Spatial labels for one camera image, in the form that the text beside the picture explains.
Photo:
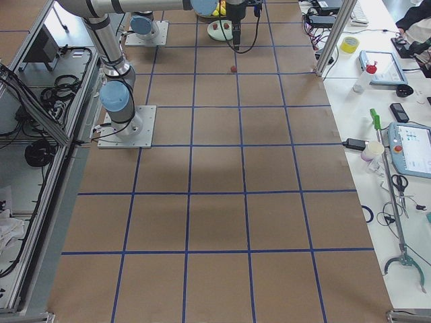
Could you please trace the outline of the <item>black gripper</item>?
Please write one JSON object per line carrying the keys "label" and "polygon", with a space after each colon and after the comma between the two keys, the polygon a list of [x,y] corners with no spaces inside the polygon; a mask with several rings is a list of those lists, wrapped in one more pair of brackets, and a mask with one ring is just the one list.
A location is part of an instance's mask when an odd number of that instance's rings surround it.
{"label": "black gripper", "polygon": [[241,20],[246,16],[247,1],[226,0],[226,17],[232,22],[232,46],[240,49]]}

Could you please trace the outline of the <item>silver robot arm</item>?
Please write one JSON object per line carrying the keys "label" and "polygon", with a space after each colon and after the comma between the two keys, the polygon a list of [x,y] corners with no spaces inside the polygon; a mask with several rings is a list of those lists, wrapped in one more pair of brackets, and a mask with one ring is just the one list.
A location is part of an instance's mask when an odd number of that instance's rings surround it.
{"label": "silver robot arm", "polygon": [[102,61],[107,84],[100,90],[105,107],[117,133],[131,132],[136,115],[133,88],[135,70],[125,58],[120,38],[111,27],[111,13],[193,10],[211,15],[221,1],[59,1],[67,12],[80,17]]}

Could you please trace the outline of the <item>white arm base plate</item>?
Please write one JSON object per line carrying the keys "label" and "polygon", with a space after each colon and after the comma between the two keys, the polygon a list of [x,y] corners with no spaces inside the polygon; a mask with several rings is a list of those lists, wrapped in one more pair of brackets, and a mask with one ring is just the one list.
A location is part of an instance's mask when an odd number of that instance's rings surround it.
{"label": "white arm base plate", "polygon": [[125,40],[126,46],[156,47],[164,46],[168,35],[168,21],[132,19]]}
{"label": "white arm base plate", "polygon": [[156,120],[156,106],[136,106],[135,116],[125,130],[123,126],[112,123],[108,113],[105,113],[104,122],[110,126],[104,127],[100,133],[101,139],[98,140],[100,149],[135,149],[150,148],[154,133]]}

